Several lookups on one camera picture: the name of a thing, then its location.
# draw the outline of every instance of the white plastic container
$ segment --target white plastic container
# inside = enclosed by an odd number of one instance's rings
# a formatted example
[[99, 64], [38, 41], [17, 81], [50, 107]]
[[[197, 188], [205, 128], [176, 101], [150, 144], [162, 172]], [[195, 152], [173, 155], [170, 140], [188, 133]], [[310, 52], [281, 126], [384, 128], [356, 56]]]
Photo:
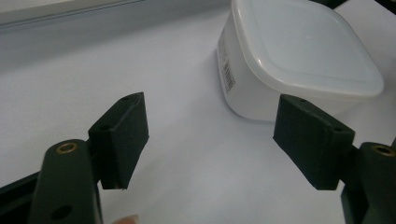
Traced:
[[227, 103], [248, 119], [275, 120], [280, 93], [337, 114], [384, 86], [348, 23], [308, 0], [233, 0], [218, 63]]

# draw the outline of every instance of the barcode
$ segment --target barcode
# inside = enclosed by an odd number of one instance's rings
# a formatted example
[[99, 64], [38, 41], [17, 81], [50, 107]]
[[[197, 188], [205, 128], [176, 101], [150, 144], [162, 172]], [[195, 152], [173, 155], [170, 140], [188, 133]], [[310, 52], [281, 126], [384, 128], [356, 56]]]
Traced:
[[224, 80], [224, 86], [225, 86], [225, 90], [229, 92], [233, 87], [233, 85], [235, 84], [235, 79], [233, 78], [233, 74], [231, 73], [227, 50], [225, 48], [224, 30], [221, 33], [218, 45], [219, 45], [218, 48], [219, 48], [220, 64], [222, 64], [221, 73]]
[[223, 65], [222, 74], [224, 76], [225, 89], [228, 92], [235, 84], [235, 79], [233, 79], [233, 75], [231, 74], [230, 64], [228, 60]]

